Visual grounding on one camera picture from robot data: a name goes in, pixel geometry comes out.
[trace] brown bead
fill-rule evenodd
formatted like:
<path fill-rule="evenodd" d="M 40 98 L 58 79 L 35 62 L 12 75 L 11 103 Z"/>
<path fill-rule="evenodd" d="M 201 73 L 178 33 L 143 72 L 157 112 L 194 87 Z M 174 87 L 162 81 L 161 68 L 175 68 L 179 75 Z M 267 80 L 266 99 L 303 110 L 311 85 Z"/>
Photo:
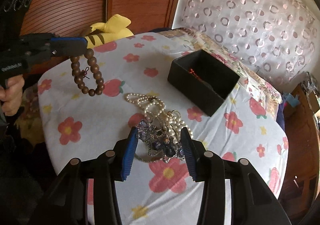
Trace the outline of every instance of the brown bead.
<path fill-rule="evenodd" d="M 83 94 L 87 94 L 89 92 L 89 88 L 85 86 L 81 91 Z"/>
<path fill-rule="evenodd" d="M 104 85 L 98 86 L 97 89 L 103 91 L 104 90 Z"/>
<path fill-rule="evenodd" d="M 80 73 L 81 73 L 81 71 L 79 68 L 72 70 L 72 76 L 78 76 L 78 75 L 80 75 Z"/>
<path fill-rule="evenodd" d="M 102 73 L 99 71 L 99 72 L 96 72 L 95 74 L 93 74 L 93 77 L 98 80 L 98 79 L 101 79 L 102 77 Z"/>
<path fill-rule="evenodd" d="M 92 49 L 87 49 L 87 52 L 84 54 L 84 57 L 90 59 L 94 55 L 94 51 Z"/>
<path fill-rule="evenodd" d="M 82 76 L 75 76 L 75 83 L 80 84 L 83 81 Z"/>
<path fill-rule="evenodd" d="M 79 56 L 77 57 L 70 57 L 72 63 L 77 63 L 79 61 Z"/>
<path fill-rule="evenodd" d="M 99 90 L 98 88 L 96 88 L 96 94 L 97 95 L 101 95 L 102 94 L 102 90 Z"/>
<path fill-rule="evenodd" d="M 100 79 L 96 80 L 96 83 L 98 86 L 102 86 L 104 84 L 104 79 L 100 78 Z"/>
<path fill-rule="evenodd" d="M 92 73 L 97 73 L 99 71 L 99 65 L 95 64 L 95 65 L 91 66 L 90 70 Z"/>
<path fill-rule="evenodd" d="M 93 97 L 96 94 L 96 91 L 94 89 L 89 90 L 89 96 Z"/>
<path fill-rule="evenodd" d="M 93 66 L 93 65 L 97 64 L 97 59 L 93 56 L 90 59 L 88 59 L 87 62 L 88 62 L 89 66 Z"/>
<path fill-rule="evenodd" d="M 81 82 L 81 83 L 78 84 L 78 88 L 79 89 L 82 90 L 84 87 L 85 87 L 85 83 L 84 82 Z"/>
<path fill-rule="evenodd" d="M 78 69 L 78 68 L 80 68 L 80 63 L 79 62 L 71 63 L 71 69 L 75 70 L 75 69 Z"/>

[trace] jewelry pile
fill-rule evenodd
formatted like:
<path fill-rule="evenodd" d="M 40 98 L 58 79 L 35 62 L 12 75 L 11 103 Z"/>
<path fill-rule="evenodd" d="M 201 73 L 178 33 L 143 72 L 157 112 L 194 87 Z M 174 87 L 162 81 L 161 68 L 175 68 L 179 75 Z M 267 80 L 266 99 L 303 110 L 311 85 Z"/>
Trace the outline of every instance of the jewelry pile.
<path fill-rule="evenodd" d="M 181 129 L 188 128 L 191 138 L 193 138 L 193 132 L 181 119 L 180 112 L 165 111 L 166 105 L 156 96 L 128 93 L 125 99 L 143 110 L 146 120 L 141 120 L 136 125 L 137 138 L 148 145 L 148 155 L 157 156 L 161 153 L 165 163 L 168 163 L 172 157 L 183 161 L 185 158 L 180 142 Z"/>

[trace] wooden bead bracelet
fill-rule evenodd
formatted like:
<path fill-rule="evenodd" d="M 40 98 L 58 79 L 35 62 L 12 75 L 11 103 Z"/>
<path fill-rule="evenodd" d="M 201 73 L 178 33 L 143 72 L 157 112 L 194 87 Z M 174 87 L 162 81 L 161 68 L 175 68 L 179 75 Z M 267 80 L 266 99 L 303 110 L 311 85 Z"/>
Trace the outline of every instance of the wooden bead bracelet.
<path fill-rule="evenodd" d="M 97 88 L 90 89 L 85 86 L 83 79 L 86 77 L 87 71 L 89 68 L 87 67 L 86 70 L 80 70 L 80 63 L 79 63 L 79 56 L 77 57 L 70 57 L 71 60 L 71 69 L 72 69 L 72 76 L 75 77 L 75 83 L 78 85 L 78 88 L 81 89 L 83 94 L 89 94 L 93 97 L 95 94 L 101 95 L 104 90 L 104 80 L 102 78 L 102 73 L 99 71 L 99 65 L 97 65 L 97 59 L 93 56 L 94 51 L 92 49 L 87 49 L 87 52 L 84 54 L 84 57 L 87 58 L 87 63 L 90 66 L 90 70 L 93 73 L 93 78 L 96 80 Z"/>

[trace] wooden desk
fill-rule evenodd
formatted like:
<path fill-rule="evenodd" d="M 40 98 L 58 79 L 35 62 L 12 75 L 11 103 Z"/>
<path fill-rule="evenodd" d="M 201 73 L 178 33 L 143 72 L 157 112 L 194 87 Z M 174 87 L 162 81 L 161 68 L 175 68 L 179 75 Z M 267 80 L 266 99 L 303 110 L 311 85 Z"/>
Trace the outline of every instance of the wooden desk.
<path fill-rule="evenodd" d="M 284 109 L 289 155 L 279 200 L 288 216 L 297 218 L 308 211 L 320 190 L 320 144 L 314 113 L 300 84 L 292 95 L 299 95 L 300 104 L 294 109 L 290 105 Z"/>

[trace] human hand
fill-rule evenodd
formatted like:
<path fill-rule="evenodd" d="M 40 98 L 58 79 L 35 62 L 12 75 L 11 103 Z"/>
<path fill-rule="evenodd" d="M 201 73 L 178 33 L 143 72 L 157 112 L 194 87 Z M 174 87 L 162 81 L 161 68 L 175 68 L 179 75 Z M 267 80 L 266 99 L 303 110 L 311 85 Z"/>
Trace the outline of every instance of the human hand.
<path fill-rule="evenodd" d="M 0 87 L 0 100 L 4 101 L 2 111 L 6 116 L 13 116 L 17 113 L 22 102 L 22 87 L 24 79 L 18 75 L 8 79 L 8 88 Z"/>

